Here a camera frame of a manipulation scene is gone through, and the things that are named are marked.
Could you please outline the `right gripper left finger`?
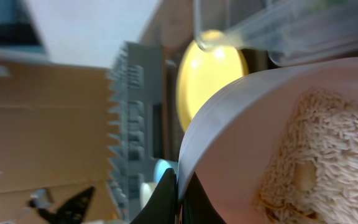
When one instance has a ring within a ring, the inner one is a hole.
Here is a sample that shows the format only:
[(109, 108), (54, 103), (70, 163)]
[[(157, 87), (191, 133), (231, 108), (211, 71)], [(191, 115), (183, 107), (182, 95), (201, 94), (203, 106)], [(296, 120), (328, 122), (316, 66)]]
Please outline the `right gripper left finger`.
[(169, 168), (164, 172), (146, 206), (131, 224), (175, 224), (177, 205), (177, 176)]

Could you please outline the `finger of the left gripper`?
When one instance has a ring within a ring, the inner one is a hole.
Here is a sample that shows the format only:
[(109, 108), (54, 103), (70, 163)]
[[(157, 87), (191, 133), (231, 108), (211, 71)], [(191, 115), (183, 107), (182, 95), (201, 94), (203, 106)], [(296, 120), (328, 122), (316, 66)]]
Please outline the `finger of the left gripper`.
[(81, 224), (85, 219), (94, 192), (94, 187), (88, 187), (69, 198), (53, 213), (48, 210), (53, 202), (49, 189), (40, 189), (35, 192), (35, 210), (49, 224)]

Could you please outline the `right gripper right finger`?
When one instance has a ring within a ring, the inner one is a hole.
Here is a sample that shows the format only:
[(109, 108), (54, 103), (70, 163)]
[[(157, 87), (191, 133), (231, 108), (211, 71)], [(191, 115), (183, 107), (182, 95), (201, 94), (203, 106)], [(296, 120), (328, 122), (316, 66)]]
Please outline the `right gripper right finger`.
[(181, 222), (183, 224), (226, 224), (209, 201), (196, 173), (193, 174), (185, 192)]

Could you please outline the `white bowl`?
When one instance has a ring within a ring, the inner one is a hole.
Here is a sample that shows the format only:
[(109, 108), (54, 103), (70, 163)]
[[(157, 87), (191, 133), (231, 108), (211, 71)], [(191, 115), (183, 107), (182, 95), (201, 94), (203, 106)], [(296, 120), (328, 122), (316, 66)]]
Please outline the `white bowl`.
[(180, 148), (178, 196), (196, 175), (227, 223), (262, 223), (252, 195), (299, 96), (325, 88), (358, 101), (358, 57), (252, 73), (217, 92)]

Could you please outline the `rice leftovers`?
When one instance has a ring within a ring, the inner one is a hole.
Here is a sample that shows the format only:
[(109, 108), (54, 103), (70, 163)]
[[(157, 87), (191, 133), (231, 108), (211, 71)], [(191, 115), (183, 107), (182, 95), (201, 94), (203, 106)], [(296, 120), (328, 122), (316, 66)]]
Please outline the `rice leftovers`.
[(358, 103), (300, 96), (254, 197), (268, 223), (358, 223)]

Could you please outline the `white paper cup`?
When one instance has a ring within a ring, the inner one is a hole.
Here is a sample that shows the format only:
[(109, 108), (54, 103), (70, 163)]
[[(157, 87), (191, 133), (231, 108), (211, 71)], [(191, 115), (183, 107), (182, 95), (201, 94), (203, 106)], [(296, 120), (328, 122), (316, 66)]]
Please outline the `white paper cup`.
[(140, 185), (140, 207), (144, 208), (150, 200), (155, 188), (156, 182), (143, 182)]

